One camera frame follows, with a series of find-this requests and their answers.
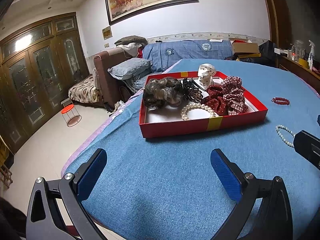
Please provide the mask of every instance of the red stool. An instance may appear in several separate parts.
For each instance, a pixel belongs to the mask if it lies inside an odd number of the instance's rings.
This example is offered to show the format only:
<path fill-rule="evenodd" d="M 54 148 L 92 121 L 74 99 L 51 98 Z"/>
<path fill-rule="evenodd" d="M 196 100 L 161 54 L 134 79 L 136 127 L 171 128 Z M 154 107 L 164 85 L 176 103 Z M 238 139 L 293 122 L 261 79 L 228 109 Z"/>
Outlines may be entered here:
<path fill-rule="evenodd" d="M 69 116 L 68 113 L 69 113 L 70 111 L 71 111 L 71 113 L 73 114 L 73 117 L 70 117 L 70 116 Z M 82 119 L 82 116 L 79 115 L 79 113 L 78 113 L 78 111 L 77 111 L 77 109 L 76 109 L 76 107 L 75 107 L 74 104 L 68 105 L 68 106 L 66 106 L 65 108 L 63 108 L 62 111 L 61 111 L 61 114 L 62 114 L 62 116 L 63 116 L 63 119 L 66 121 L 68 127 L 71 127 L 71 126 L 76 125 L 76 124 L 79 123 L 80 120 Z M 67 114 L 67 116 L 69 117 L 69 121 L 67 121 L 67 120 L 64 118 L 64 114 Z"/>

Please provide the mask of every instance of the spray bottle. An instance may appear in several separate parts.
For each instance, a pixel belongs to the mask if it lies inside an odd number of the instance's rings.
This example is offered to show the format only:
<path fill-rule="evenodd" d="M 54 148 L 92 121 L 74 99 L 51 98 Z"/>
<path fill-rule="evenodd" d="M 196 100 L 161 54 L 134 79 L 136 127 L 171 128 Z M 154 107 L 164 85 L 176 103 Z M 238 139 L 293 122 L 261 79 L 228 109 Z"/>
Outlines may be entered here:
<path fill-rule="evenodd" d="M 309 62 L 309 69 L 312 70 L 313 58 L 315 56 L 315 44 L 311 40 L 309 40 L 309 42 L 310 42 L 310 46 L 311 46 L 311 51 L 309 54 L 308 62 Z"/>

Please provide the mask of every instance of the tiled floor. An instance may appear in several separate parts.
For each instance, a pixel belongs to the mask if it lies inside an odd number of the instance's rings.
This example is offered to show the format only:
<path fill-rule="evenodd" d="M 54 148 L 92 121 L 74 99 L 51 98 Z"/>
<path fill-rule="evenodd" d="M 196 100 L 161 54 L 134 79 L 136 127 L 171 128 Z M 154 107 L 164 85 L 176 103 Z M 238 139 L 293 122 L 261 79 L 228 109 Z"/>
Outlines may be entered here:
<path fill-rule="evenodd" d="M 46 180 L 60 179 L 60 172 L 68 158 L 108 119 L 103 108 L 76 105 L 82 120 L 67 127 L 61 113 L 43 125 L 16 153 L 12 171 L 13 183 L 3 197 L 14 207 L 27 214 L 30 194 L 37 177 Z M 62 201 L 58 201 L 63 219 L 72 225 Z M 117 234 L 99 227 L 108 240 L 123 240 Z"/>

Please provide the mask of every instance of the round logo patch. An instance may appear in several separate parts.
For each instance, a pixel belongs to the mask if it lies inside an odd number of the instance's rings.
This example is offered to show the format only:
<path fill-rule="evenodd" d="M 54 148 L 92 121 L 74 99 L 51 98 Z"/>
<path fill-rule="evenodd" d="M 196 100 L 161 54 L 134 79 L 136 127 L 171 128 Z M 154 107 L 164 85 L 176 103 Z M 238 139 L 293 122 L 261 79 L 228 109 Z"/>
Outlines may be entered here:
<path fill-rule="evenodd" d="M 208 51 L 211 49 L 211 44 L 210 43 L 204 43 L 202 44 L 202 49 L 205 50 L 205 51 Z"/>
<path fill-rule="evenodd" d="M 167 56 L 171 56 L 171 55 L 174 54 L 174 50 L 173 50 L 173 49 L 167 49 L 167 50 L 165 51 L 165 54 L 166 54 Z"/>

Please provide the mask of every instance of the brown sofa armrest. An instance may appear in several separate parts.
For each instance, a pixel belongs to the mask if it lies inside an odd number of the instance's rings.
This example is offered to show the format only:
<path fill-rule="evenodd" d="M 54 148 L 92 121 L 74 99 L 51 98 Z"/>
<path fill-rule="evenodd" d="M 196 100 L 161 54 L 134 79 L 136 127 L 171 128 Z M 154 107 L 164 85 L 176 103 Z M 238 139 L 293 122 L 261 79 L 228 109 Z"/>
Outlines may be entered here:
<path fill-rule="evenodd" d="M 94 66 L 96 67 L 99 76 L 103 102 L 108 103 L 112 108 L 116 102 L 124 100 L 124 98 L 121 94 L 118 80 L 110 75 L 108 69 L 130 58 L 132 58 L 132 56 L 123 49 L 113 48 L 98 53 L 93 59 Z"/>

